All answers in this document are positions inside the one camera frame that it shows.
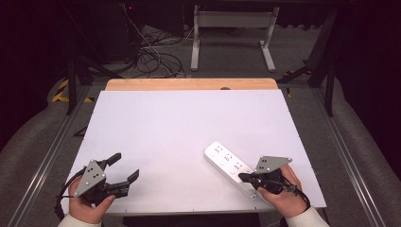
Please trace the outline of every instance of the metal stand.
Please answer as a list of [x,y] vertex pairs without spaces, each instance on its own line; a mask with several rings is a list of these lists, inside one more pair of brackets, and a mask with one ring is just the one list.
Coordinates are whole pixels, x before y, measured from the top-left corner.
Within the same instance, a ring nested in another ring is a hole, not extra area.
[[260,41],[260,47],[265,57],[266,65],[270,72],[275,71],[275,66],[269,52],[269,43],[277,20],[279,8],[273,12],[228,12],[228,11],[199,11],[199,6],[194,10],[194,43],[192,46],[191,70],[198,70],[200,40],[199,28],[207,27],[267,27],[266,39]]
[[71,114],[74,111],[74,108],[77,106],[77,80],[76,77],[79,78],[79,81],[83,85],[91,85],[93,82],[92,74],[88,70],[88,67],[93,67],[97,71],[106,75],[111,79],[121,79],[120,76],[115,74],[114,72],[108,70],[107,68],[95,63],[94,61],[89,60],[86,57],[78,56],[76,58],[72,58],[68,62],[68,95],[69,95],[69,104],[68,104],[68,112],[67,115]]
[[328,51],[326,46],[337,16],[337,11],[337,9],[332,9],[327,15],[318,39],[313,46],[305,66],[296,70],[295,72],[287,72],[283,78],[276,80],[277,83],[287,83],[303,74],[309,74],[311,77],[307,83],[310,87],[316,88],[319,87],[324,81],[325,77],[328,76],[324,106],[330,116],[333,116],[332,98],[335,78],[335,54],[327,53]]

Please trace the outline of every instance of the black cable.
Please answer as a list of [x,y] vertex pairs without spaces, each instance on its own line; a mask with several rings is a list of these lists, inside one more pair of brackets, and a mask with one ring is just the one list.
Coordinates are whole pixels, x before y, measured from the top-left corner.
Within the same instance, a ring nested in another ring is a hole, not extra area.
[[70,178],[70,180],[68,180],[68,182],[62,186],[59,196],[56,197],[57,201],[56,201],[56,206],[54,207],[54,213],[56,213],[56,215],[57,215],[57,217],[59,217],[60,221],[62,221],[64,219],[64,211],[62,210],[61,200],[63,198],[69,197],[69,196],[64,196],[64,192],[68,188],[68,186],[71,184],[72,181],[74,181],[78,176],[82,175],[85,172],[85,169],[86,169],[86,167],[84,167],[81,171],[79,171],[72,178]]
[[156,55],[155,53],[142,48],[139,51],[138,60],[141,64],[137,64],[137,70],[142,74],[133,76],[133,78],[142,77],[144,75],[148,75],[149,77],[150,74],[158,70],[160,66],[163,66],[168,72],[163,78],[172,78],[176,77],[178,74],[185,73],[182,62],[177,57],[170,54],[158,53]]
[[[176,36],[171,35],[170,33],[164,32],[164,31],[154,31],[154,32],[144,35],[144,37],[149,37],[150,40],[148,40],[148,43],[154,47],[171,46],[174,44],[179,44],[183,40],[183,37],[176,37]],[[177,40],[172,43],[161,44],[162,42],[165,42],[169,38],[177,38]]]
[[289,184],[283,183],[283,186],[285,186],[285,187],[287,187],[287,188],[291,188],[291,190],[293,190],[293,192],[295,193],[295,196],[300,195],[300,196],[302,197],[302,199],[306,202],[306,209],[305,209],[305,211],[307,211],[307,210],[310,208],[310,200],[309,200],[309,198],[307,197],[307,195],[306,195],[303,191],[301,191],[301,190],[297,187],[297,185],[291,183],[285,176],[283,176],[283,178],[289,183]]

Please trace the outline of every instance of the cable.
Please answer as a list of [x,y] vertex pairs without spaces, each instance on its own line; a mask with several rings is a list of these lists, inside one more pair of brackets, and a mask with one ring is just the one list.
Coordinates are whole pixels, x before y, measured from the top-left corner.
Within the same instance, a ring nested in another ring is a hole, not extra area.
[[300,196],[302,197],[302,199],[306,202],[306,209],[305,209],[305,211],[308,210],[308,209],[310,208],[310,200],[309,200],[309,198],[307,197],[307,195],[306,195],[303,191],[301,191],[301,190],[297,187],[297,185],[291,183],[285,176],[283,176],[283,178],[284,178],[284,180],[286,180],[286,181],[289,183],[289,184],[283,183],[283,186],[287,188],[287,191],[290,190],[290,191],[294,192],[294,193],[295,193],[295,196],[300,195]]
[[[175,42],[175,43],[173,43],[173,44],[154,45],[153,48],[157,48],[157,47],[169,47],[169,46],[178,46],[178,45],[181,45],[181,44],[185,43],[185,41],[189,40],[189,36],[192,34],[193,30],[194,30],[194,27],[192,27],[192,29],[189,30],[188,35],[187,35],[184,39],[183,39],[183,38],[180,38],[179,41],[177,41],[177,42]],[[163,42],[167,42],[167,41],[170,41],[170,40],[161,40],[161,41],[159,41],[158,43],[163,43]]]
[[138,27],[136,26],[136,24],[131,20],[130,16],[127,14],[127,9],[125,8],[124,4],[120,4],[120,6],[124,9],[124,14],[126,15],[127,19],[131,22],[131,24],[133,25],[133,27],[136,29],[136,31],[138,32],[138,34],[142,37],[142,39],[148,44],[148,46],[152,47],[153,51],[156,52],[156,54],[159,56],[159,52],[157,52],[157,50],[155,48],[153,48],[153,46],[148,42],[148,40],[142,35],[142,33],[139,31]]
[[154,53],[146,49],[141,49],[138,58],[141,63],[137,64],[137,70],[142,74],[133,76],[133,78],[139,78],[144,75],[148,75],[149,77],[150,74],[155,72],[159,67],[163,67],[167,71],[167,74],[163,78],[176,77],[177,75],[183,75],[185,77],[183,65],[177,57],[164,53],[160,53],[160,56],[160,64],[155,64],[154,62],[156,61],[156,56]]
[[64,219],[64,211],[62,210],[61,206],[61,200],[63,198],[68,198],[69,196],[64,196],[65,190],[68,188],[68,186],[71,184],[72,181],[74,181],[78,176],[82,175],[85,172],[86,167],[84,167],[81,171],[76,173],[68,182],[62,186],[61,192],[59,196],[57,196],[57,201],[56,201],[56,206],[54,207],[54,213],[56,213],[57,217],[59,217],[60,221]]
[[177,38],[177,37],[175,37],[175,36],[173,36],[173,35],[171,35],[171,34],[169,34],[169,33],[163,32],[163,31],[161,31],[161,30],[148,33],[148,34],[145,35],[145,37],[149,37],[149,38],[150,38],[150,41],[149,41],[149,42],[150,42],[152,45],[156,45],[157,43],[165,42],[168,38],[171,38],[171,37],[174,37],[174,39],[171,39],[171,40],[178,40],[178,41],[176,41],[175,43],[178,43],[180,40],[183,39],[183,38],[181,38],[181,37],[180,37],[180,38]]

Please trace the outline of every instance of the white table surface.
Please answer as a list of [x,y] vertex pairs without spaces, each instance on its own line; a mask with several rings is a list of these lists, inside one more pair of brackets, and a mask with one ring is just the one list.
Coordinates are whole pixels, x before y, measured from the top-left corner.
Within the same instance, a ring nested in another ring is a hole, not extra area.
[[[215,141],[250,167],[261,155],[291,157],[311,204],[326,206],[281,90],[103,91],[68,179],[90,160],[120,152],[105,169],[107,183],[126,181],[138,168],[140,174],[111,215],[274,209],[260,196],[244,196],[204,159]],[[68,200],[62,207],[68,211]]]

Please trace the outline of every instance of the power outlet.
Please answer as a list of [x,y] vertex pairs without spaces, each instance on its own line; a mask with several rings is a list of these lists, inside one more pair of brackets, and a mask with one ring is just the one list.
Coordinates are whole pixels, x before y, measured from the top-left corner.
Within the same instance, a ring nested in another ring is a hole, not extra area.
[[256,190],[250,183],[243,183],[239,179],[239,173],[252,173],[253,170],[238,159],[230,150],[221,143],[214,142],[206,148],[204,157],[220,174],[236,186],[244,195],[254,200]]

